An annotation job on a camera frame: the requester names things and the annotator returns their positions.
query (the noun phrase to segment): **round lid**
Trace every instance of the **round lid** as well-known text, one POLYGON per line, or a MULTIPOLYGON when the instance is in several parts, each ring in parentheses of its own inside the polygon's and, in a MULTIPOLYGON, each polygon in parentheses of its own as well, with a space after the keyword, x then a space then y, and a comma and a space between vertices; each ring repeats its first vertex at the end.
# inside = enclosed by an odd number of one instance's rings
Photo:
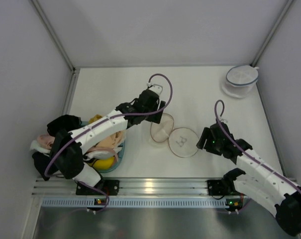
POLYGON ((196 154, 198 148, 196 144, 199 137, 189 128, 177 128, 169 136, 168 144, 171 151, 181 157, 188 158, 196 154))
POLYGON ((151 123, 150 135, 155 142, 162 143, 168 139, 173 128, 174 118, 169 114, 163 113, 160 123, 151 123))
POLYGON ((258 80, 259 73, 252 66, 236 66, 228 71, 226 79, 234 86, 247 86, 258 80))

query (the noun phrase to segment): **wall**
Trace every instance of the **wall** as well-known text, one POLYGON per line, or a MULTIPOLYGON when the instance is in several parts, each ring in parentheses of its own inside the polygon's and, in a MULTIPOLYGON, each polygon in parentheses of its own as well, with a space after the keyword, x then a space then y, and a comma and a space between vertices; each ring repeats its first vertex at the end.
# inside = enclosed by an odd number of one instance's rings
POLYGON ((258 64, 259 90, 287 171, 301 183, 301 0, 258 64))
POLYGON ((286 0, 39 2, 74 65, 100 67, 251 63, 286 0))
POLYGON ((28 149, 62 109, 70 72, 27 0, 0 0, 0 239, 19 238, 37 173, 28 149))

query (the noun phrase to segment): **tabletop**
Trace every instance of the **tabletop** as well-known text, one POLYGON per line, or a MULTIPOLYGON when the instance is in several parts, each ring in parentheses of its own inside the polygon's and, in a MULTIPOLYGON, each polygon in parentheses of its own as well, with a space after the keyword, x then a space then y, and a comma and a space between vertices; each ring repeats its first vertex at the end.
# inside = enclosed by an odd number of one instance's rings
MULTIPOLYGON (((151 75, 166 75, 173 85, 173 98, 164 110, 174 118, 174 128, 188 127, 198 137, 204 127, 215 123, 214 104, 225 103, 223 119, 235 138, 246 140, 278 172, 282 173, 264 109, 255 87, 243 99, 226 95, 221 87, 233 66, 83 68, 80 70, 70 114, 87 121, 96 114, 106 115, 116 106, 130 102, 146 89, 151 75)), ((164 78, 153 78, 163 86, 162 100, 168 100, 169 86, 164 78)), ((127 131, 122 163, 109 177, 222 177, 235 165, 228 159, 199 150, 189 158, 175 156, 168 143, 155 143, 151 123, 144 121, 127 131)))

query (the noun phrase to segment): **perforated metal strip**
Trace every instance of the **perforated metal strip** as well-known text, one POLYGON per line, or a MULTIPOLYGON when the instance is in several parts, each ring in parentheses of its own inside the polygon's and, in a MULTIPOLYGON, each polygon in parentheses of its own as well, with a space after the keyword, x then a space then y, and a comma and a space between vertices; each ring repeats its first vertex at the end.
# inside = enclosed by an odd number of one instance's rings
MULTIPOLYGON (((44 198, 43 207, 103 207, 95 198, 44 198)), ((225 199, 111 198, 109 208, 228 208, 225 199)))

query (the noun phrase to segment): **container with blue rim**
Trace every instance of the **container with blue rim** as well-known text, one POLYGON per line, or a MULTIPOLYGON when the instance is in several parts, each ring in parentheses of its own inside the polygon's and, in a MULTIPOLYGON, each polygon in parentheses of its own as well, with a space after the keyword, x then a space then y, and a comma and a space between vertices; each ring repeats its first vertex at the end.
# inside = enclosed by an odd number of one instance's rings
POLYGON ((248 96, 259 79, 258 67, 249 65, 235 66, 226 74, 222 82, 223 91, 235 98, 244 98, 248 96))

